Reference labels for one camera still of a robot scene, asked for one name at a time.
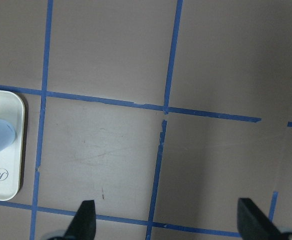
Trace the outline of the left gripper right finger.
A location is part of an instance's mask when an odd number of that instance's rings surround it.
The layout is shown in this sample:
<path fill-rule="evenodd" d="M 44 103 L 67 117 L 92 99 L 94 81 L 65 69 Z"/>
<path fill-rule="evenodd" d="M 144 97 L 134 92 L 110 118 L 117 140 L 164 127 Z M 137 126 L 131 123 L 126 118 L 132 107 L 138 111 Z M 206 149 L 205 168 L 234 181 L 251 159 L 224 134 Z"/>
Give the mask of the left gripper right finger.
<path fill-rule="evenodd" d="M 250 198 L 238 199 L 237 229 L 243 240 L 288 240 Z"/>

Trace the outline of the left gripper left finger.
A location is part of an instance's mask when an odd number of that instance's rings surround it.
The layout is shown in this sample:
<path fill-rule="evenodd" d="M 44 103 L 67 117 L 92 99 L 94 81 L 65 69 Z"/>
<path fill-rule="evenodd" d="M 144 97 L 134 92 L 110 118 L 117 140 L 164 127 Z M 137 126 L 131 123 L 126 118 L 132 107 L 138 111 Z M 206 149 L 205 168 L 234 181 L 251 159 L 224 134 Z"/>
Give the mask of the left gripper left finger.
<path fill-rule="evenodd" d="M 96 235 L 96 210 L 94 200 L 85 200 L 81 203 L 70 225 L 64 240 L 93 240 Z"/>

